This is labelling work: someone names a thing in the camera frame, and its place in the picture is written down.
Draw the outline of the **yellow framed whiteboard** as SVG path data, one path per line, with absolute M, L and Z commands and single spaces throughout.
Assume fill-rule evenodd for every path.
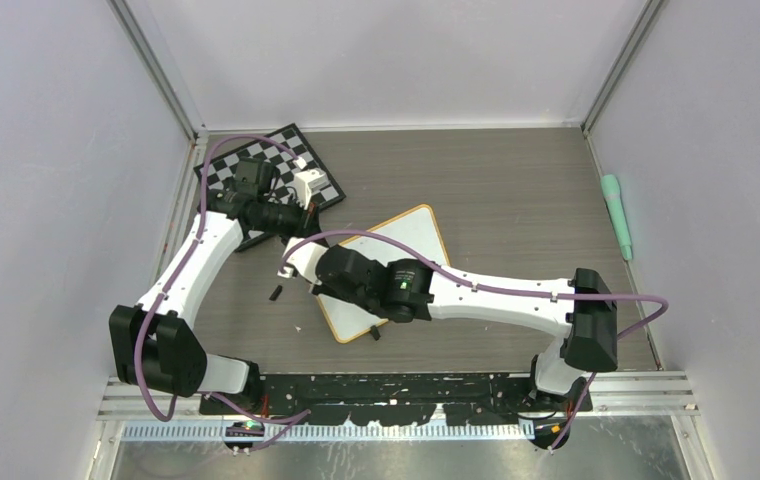
M 397 240 L 440 265 L 450 264 L 434 212 L 427 204 L 418 205 L 396 215 L 370 228 L 370 231 Z M 413 258 L 413 255 L 397 247 L 362 236 L 350 236 L 344 240 L 337 240 L 337 243 L 382 264 L 402 258 Z M 387 319 L 381 319 L 342 300 L 319 295 L 317 301 L 333 338 L 341 344 L 369 334 L 372 327 L 389 323 Z

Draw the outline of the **black marker cap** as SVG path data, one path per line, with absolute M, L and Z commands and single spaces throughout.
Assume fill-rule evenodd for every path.
M 269 300 L 272 302 L 277 301 L 280 295 L 282 294 L 282 292 L 283 292 L 283 286 L 277 285 L 275 289 L 272 291 L 272 293 L 270 294 Z

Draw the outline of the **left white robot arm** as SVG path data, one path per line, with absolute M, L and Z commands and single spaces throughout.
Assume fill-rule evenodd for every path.
M 273 197 L 276 167 L 243 158 L 222 188 L 208 188 L 204 206 L 180 251 L 157 282 L 132 306 L 117 306 L 109 318 L 110 338 L 121 381 L 189 397 L 224 393 L 236 412 L 254 412 L 263 398 L 251 380 L 250 362 L 208 354 L 194 334 L 207 291 L 228 257 L 250 232 L 305 238 L 319 232 L 313 197 L 329 180 L 319 168 L 298 160 L 285 197 Z

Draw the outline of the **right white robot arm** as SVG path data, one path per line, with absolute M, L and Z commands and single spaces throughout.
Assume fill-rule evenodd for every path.
M 313 291 L 396 323 L 472 319 L 547 333 L 552 341 L 531 363 L 527 397 L 552 410 L 586 373 L 618 367 L 617 307 L 600 275 L 530 281 L 428 266 L 415 258 L 383 264 L 333 246 L 310 266 Z

